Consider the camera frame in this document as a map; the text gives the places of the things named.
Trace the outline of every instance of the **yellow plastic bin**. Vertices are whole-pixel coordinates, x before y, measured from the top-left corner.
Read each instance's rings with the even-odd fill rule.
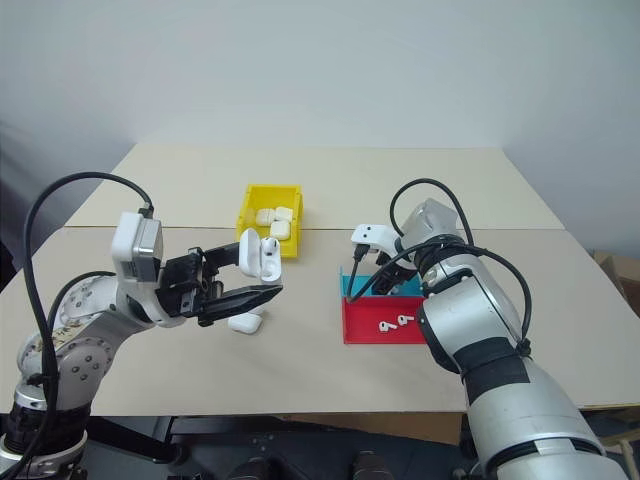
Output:
[[[247,228],[254,228],[260,238],[269,236],[269,227],[256,225],[256,212],[261,208],[288,207],[293,209],[291,237],[280,241],[280,254],[284,258],[298,256],[300,223],[302,222],[302,189],[300,185],[249,185],[244,204],[236,221],[236,240]]]

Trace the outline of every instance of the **white wall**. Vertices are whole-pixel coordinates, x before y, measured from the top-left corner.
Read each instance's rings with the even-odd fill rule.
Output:
[[[501,146],[585,247],[640,256],[639,25],[636,0],[5,0],[2,233],[137,141]]]

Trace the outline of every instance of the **red plastic bin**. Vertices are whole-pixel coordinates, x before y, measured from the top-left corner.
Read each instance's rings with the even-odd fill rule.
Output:
[[[418,327],[418,308],[424,297],[363,296],[354,303],[342,297],[342,335],[346,344],[425,344]],[[382,321],[397,325],[398,315],[414,320],[397,329],[380,332]]]

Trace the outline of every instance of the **robotic arm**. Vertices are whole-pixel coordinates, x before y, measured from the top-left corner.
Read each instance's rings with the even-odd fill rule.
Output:
[[[419,276],[427,297],[419,326],[434,360],[462,378],[484,475],[626,478],[562,388],[529,356],[516,309],[478,258],[483,250],[458,235],[457,216],[429,199],[407,219],[402,236],[389,227],[360,225],[352,242],[381,250],[378,264],[395,256],[404,261],[378,275],[374,293]],[[385,231],[386,240],[374,235],[370,241],[371,231]],[[403,255],[407,249],[415,251]]]
[[[67,291],[52,328],[59,371],[56,415],[38,456],[17,478],[70,478],[87,440],[93,398],[131,335],[155,325],[175,327],[190,317],[209,326],[268,302],[282,290],[279,243],[260,240],[254,230],[247,230],[239,243],[192,248],[164,266],[162,249],[160,221],[125,212],[111,246],[116,275],[84,278]],[[225,292],[216,275],[227,265],[238,265],[262,284]],[[7,433],[0,439],[0,474],[20,461],[43,420],[42,353],[40,334],[18,353],[22,378]]]

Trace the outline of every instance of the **tabletop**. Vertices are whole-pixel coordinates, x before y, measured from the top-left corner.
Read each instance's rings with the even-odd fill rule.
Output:
[[[162,211],[157,210],[162,219]],[[110,269],[114,228],[65,227],[35,256],[44,304],[72,276]],[[232,229],[165,228],[165,258],[233,241]],[[640,403],[640,321],[573,237],[562,229],[475,230],[478,245],[514,263],[533,293],[534,359],[581,407]],[[350,266],[346,230],[305,230],[284,262],[285,288],[252,336],[224,321],[156,327],[127,340],[93,405],[97,415],[464,411],[460,379],[425,345],[345,345],[338,272]],[[486,261],[516,305],[518,284]],[[362,271],[372,271],[373,265]],[[250,283],[226,267],[227,288]],[[11,407],[15,355],[35,329],[19,273],[0,295],[0,411]]]
[[[458,196],[473,228],[562,229],[562,223],[497,148],[232,148],[136,145],[113,173],[137,182],[169,227],[232,228],[250,183],[299,184],[302,227],[353,229],[389,223],[391,197],[417,177],[440,180]],[[406,191],[404,219],[434,187]],[[68,226],[116,226],[139,199],[103,182]]]

